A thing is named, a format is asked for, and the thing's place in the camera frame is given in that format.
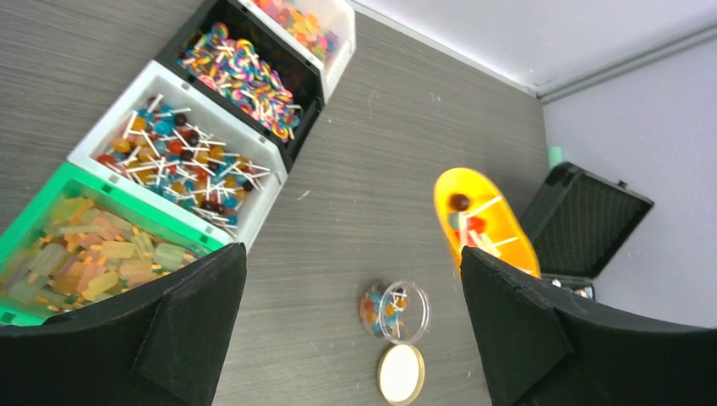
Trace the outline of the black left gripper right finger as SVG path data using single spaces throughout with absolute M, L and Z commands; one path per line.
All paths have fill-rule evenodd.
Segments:
M 715 404 L 715 330 L 611 308 L 478 249 L 461 269 L 493 404 Z

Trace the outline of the white lollipop bin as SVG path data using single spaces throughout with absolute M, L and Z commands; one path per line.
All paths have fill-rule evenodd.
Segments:
M 101 148 L 110 147 L 111 137 L 126 126 L 132 110 L 157 94 L 165 96 L 173 107 L 188 107 L 190 113 L 199 119 L 201 129 L 207 128 L 217 135 L 220 141 L 226 141 L 237 151 L 247 152 L 253 161 L 270 169 L 270 174 L 262 182 L 263 190 L 258 190 L 256 196 L 250 196 L 240 206 L 238 231 L 222 231 L 218 226 L 211 225 L 134 181 L 121 177 L 119 173 L 95 160 Z M 287 180 L 286 168 L 274 144 L 157 61 L 149 62 L 142 69 L 124 93 L 69 153 L 68 161 L 217 241 L 224 244 L 243 243 L 247 250 L 252 248 Z

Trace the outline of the green candy bin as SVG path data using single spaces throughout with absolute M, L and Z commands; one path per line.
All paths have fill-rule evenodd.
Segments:
M 64 164 L 1 236 L 1 323 L 39 326 L 168 276 L 223 245 Z

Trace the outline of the yellow plastic scoop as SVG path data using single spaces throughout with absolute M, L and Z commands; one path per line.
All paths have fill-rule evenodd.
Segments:
M 465 247 L 483 250 L 532 277 L 541 276 L 528 236 L 505 196 L 485 175 L 466 167 L 449 169 L 435 181 L 433 198 L 457 277 Z

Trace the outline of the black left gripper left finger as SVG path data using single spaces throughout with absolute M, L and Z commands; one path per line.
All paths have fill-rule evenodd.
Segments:
M 247 277 L 228 244 L 39 326 L 1 330 L 4 405 L 209 405 Z

